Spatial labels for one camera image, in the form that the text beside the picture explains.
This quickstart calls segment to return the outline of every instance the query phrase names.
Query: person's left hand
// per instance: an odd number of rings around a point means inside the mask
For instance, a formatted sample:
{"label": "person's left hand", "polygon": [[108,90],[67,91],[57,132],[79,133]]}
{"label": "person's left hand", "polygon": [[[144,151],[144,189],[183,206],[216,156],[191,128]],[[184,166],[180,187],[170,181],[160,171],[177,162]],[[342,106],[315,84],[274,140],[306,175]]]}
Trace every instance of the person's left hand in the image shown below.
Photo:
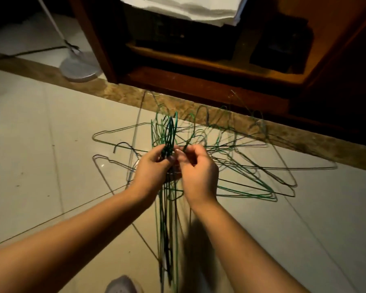
{"label": "person's left hand", "polygon": [[152,202],[166,179],[167,171],[176,161],[175,155],[171,155],[158,162],[164,147],[164,144],[156,146],[141,157],[131,185],[139,195],[149,197]]}

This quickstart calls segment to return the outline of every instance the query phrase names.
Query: folded white fabric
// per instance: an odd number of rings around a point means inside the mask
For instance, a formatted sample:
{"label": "folded white fabric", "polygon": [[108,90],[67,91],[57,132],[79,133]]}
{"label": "folded white fabric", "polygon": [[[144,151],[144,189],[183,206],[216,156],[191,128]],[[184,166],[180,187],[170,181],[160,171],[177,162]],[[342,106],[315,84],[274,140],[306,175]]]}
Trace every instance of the folded white fabric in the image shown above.
{"label": "folded white fabric", "polygon": [[247,0],[121,0],[133,7],[181,19],[237,25]]}

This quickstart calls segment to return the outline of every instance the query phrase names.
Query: brown wooden furniture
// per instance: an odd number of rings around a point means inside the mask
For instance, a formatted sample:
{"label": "brown wooden furniture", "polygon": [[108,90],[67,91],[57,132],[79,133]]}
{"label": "brown wooden furniture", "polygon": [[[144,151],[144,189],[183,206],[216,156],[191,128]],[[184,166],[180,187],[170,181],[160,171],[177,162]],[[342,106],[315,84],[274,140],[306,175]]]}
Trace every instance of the brown wooden furniture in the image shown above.
{"label": "brown wooden furniture", "polygon": [[[366,0],[249,0],[230,60],[139,47],[120,0],[69,0],[108,81],[126,83],[366,144]],[[303,73],[249,63],[277,12],[308,20],[314,39]],[[240,100],[230,97],[231,90]]]}

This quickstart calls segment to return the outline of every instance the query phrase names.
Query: hand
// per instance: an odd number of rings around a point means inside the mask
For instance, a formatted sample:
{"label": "hand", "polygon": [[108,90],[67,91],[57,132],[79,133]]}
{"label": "hand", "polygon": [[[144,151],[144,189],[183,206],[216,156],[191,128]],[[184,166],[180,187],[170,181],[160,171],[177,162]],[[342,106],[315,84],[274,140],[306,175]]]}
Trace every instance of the hand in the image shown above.
{"label": "hand", "polygon": [[131,185],[139,195],[149,197],[151,202],[155,200],[157,192],[161,189],[167,171],[176,161],[176,157],[171,155],[158,162],[164,147],[164,144],[156,146],[141,157]]}
{"label": "hand", "polygon": [[207,203],[217,202],[218,167],[202,145],[189,145],[186,151],[175,147],[180,165],[184,196],[194,212]]}

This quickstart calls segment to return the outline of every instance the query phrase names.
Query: person's right arm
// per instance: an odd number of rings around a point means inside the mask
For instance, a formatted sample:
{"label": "person's right arm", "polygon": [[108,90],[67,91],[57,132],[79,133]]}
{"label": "person's right arm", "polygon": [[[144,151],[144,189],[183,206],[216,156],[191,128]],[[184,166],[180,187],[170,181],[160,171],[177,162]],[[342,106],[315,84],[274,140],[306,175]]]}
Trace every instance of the person's right arm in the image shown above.
{"label": "person's right arm", "polygon": [[217,202],[218,167],[201,145],[175,153],[184,195],[208,233],[235,292],[307,293]]}

